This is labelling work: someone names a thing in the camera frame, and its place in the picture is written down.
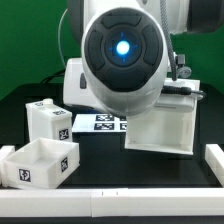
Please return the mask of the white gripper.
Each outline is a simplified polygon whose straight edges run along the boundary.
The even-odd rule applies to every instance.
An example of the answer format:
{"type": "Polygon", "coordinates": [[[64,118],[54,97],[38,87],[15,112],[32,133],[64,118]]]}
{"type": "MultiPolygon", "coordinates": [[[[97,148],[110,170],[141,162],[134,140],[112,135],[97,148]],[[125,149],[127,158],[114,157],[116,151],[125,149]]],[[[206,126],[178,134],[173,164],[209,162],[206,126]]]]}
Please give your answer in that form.
{"type": "Polygon", "coordinates": [[[81,58],[71,58],[67,62],[63,85],[63,102],[69,106],[100,109],[100,103],[87,84],[81,58]]]}

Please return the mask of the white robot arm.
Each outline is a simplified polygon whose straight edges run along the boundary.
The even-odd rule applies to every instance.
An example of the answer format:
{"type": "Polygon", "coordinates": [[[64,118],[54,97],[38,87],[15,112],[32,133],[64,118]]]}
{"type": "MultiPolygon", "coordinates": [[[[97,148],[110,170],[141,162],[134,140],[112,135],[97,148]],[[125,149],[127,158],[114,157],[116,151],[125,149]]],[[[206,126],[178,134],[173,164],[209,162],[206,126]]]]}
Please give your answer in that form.
{"type": "Polygon", "coordinates": [[[118,116],[150,110],[167,72],[179,76],[170,37],[214,32],[224,0],[67,0],[81,56],[67,62],[63,100],[118,116]]]}

